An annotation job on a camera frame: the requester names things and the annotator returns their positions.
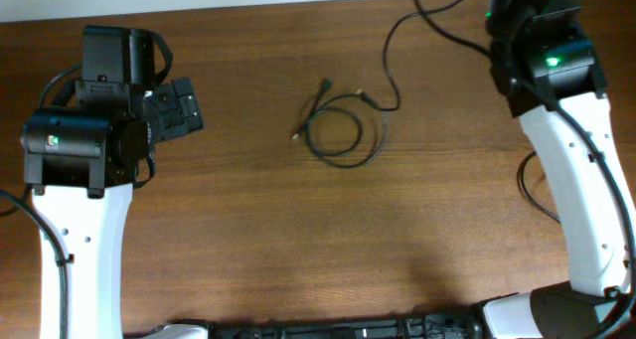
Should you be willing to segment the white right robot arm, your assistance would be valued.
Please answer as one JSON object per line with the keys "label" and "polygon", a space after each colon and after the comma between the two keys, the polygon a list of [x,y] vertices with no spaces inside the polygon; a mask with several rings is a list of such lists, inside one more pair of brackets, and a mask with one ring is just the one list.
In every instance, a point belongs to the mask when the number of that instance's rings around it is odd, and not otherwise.
{"label": "white right robot arm", "polygon": [[491,0],[491,74],[541,161],[568,280],[484,301],[487,338],[604,338],[635,304],[635,206],[583,0]]}

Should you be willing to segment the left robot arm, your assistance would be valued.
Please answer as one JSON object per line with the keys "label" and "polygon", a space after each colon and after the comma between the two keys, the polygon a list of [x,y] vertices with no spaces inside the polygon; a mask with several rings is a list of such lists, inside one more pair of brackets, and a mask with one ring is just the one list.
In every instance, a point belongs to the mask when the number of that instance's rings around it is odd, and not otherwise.
{"label": "left robot arm", "polygon": [[157,69],[173,55],[149,30],[87,26],[82,61],[54,78],[21,144],[29,214],[41,236],[44,338],[119,338],[123,230],[139,167],[200,131],[191,81]]}

